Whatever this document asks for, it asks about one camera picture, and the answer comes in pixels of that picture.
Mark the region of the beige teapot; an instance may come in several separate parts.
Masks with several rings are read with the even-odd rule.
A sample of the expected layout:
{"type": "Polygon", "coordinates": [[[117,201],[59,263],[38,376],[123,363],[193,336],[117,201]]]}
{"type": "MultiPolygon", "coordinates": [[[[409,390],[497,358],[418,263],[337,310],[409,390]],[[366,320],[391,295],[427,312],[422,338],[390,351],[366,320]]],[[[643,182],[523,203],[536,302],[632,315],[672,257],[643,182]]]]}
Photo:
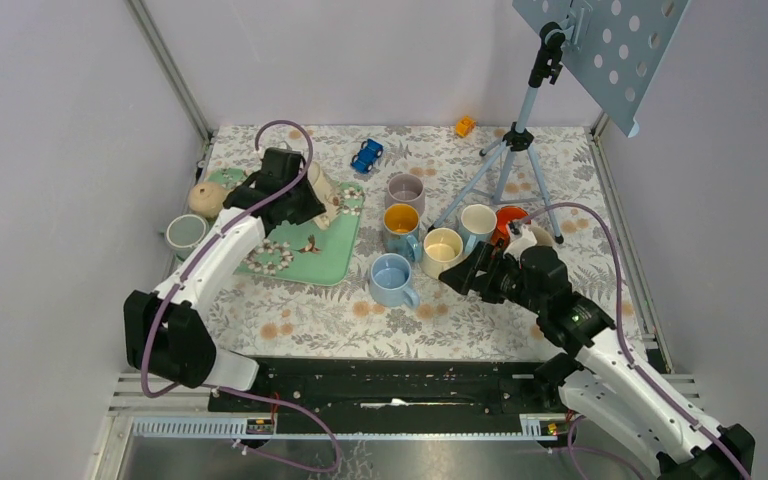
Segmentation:
{"type": "Polygon", "coordinates": [[[194,185],[187,196],[189,210],[207,220],[214,220],[224,208],[224,201],[230,191],[216,182],[200,182],[194,185]]]}

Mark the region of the cream upside-down mug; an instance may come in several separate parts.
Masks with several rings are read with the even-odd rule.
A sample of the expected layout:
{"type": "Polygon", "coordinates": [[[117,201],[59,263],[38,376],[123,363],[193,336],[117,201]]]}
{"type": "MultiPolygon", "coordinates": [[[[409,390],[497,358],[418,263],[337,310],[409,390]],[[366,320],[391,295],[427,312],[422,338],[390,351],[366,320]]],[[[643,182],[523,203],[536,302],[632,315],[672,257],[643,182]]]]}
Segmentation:
{"type": "Polygon", "coordinates": [[[430,230],[423,240],[420,266],[426,275],[438,279],[441,273],[462,261],[463,255],[464,243],[455,230],[435,228],[430,230]]]}

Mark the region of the blue mug yellow inside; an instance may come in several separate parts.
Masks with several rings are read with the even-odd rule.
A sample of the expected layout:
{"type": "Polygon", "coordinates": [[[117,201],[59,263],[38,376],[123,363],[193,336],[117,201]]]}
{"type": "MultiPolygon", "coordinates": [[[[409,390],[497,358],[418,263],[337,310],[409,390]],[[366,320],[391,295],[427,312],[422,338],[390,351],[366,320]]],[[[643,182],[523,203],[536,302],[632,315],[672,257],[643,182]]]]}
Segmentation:
{"type": "Polygon", "coordinates": [[[420,215],[408,204],[389,206],[383,217],[382,239],[387,253],[401,255],[411,263],[421,261],[420,215]]]}

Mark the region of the mauve pink mug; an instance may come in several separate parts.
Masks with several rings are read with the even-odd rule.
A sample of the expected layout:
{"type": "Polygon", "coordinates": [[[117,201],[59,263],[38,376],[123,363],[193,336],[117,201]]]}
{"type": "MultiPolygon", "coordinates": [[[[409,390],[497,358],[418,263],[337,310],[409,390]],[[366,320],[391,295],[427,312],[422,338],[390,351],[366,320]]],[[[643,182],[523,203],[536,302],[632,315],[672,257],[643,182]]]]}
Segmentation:
{"type": "Polygon", "coordinates": [[[393,176],[387,183],[384,206],[406,204],[413,207],[420,216],[425,212],[426,188],[422,180],[409,173],[393,176]]]}

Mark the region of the grey metal cup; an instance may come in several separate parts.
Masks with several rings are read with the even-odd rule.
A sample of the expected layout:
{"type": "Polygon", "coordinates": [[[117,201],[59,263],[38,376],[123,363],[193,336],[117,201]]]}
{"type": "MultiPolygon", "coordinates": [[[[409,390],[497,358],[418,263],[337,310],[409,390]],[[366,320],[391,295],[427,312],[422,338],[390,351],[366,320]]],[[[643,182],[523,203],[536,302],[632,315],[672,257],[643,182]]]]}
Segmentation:
{"type": "Polygon", "coordinates": [[[166,227],[164,240],[178,260],[185,260],[209,232],[209,222],[196,214],[184,214],[166,227]]]}

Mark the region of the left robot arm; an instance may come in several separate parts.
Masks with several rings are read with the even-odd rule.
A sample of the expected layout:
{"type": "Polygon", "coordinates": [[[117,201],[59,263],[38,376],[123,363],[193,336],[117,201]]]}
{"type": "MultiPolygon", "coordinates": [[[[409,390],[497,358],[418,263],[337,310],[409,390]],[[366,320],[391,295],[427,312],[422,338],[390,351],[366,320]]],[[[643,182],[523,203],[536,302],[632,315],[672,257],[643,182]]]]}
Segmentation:
{"type": "Polygon", "coordinates": [[[219,348],[205,325],[224,280],[272,230],[304,224],[325,213],[310,184],[302,153],[270,147],[259,170],[231,190],[206,236],[151,292],[125,300],[126,359],[130,366],[187,388],[231,388],[248,411],[269,401],[258,363],[219,348]]]}

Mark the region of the small beige cup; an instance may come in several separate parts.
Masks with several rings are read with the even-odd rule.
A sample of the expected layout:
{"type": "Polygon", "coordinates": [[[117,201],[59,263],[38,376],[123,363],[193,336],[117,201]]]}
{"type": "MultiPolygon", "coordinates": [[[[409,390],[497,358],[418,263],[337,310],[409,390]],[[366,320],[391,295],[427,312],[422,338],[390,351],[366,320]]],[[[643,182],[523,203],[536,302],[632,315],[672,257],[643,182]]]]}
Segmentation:
{"type": "Polygon", "coordinates": [[[340,199],[337,188],[322,167],[315,161],[312,161],[308,168],[307,178],[316,198],[325,207],[325,212],[315,217],[313,222],[320,230],[325,231],[339,215],[340,199]]]}

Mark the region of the tall beige cup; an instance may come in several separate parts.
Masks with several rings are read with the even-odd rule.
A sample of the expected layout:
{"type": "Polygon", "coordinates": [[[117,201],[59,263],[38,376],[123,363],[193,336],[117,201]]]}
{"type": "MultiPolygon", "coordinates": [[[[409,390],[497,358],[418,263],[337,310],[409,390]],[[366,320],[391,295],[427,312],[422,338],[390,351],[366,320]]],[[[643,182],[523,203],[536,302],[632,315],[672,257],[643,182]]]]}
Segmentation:
{"type": "Polygon", "coordinates": [[[529,229],[535,237],[537,246],[553,247],[555,245],[554,237],[544,228],[536,224],[531,224],[529,229]]]}

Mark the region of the orange mug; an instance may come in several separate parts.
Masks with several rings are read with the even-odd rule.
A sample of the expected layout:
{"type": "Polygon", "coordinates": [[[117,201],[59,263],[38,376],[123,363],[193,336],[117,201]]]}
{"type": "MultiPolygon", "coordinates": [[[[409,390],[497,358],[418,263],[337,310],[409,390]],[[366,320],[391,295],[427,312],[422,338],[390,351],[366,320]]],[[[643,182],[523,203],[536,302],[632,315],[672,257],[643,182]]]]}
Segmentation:
{"type": "Polygon", "coordinates": [[[491,235],[490,243],[493,245],[501,244],[507,247],[511,241],[509,224],[514,221],[522,220],[528,215],[528,212],[518,206],[507,205],[499,208],[496,213],[496,226],[491,235]]]}

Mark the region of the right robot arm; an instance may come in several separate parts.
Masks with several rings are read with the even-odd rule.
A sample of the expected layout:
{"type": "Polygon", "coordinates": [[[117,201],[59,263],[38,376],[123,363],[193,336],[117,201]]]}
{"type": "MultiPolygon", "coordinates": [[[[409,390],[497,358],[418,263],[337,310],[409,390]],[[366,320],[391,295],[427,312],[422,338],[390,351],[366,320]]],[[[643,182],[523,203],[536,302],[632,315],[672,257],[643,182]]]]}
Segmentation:
{"type": "Polygon", "coordinates": [[[553,248],[514,257],[483,243],[439,279],[460,294],[536,314],[545,338],[562,350],[533,386],[543,410],[583,415],[659,479],[750,478],[753,436],[739,424],[722,426],[623,345],[614,320],[573,289],[553,248]]]}

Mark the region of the light blue upside-down mug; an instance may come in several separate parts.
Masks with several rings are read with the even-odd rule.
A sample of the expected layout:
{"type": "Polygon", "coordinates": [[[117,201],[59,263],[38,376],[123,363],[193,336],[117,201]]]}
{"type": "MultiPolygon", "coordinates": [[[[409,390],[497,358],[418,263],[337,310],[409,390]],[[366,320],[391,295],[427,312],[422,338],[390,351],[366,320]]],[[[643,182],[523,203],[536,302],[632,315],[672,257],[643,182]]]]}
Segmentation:
{"type": "Polygon", "coordinates": [[[420,297],[414,289],[413,270],[407,259],[386,253],[374,260],[369,270],[369,289],[373,300],[385,307],[416,309],[420,297]]]}

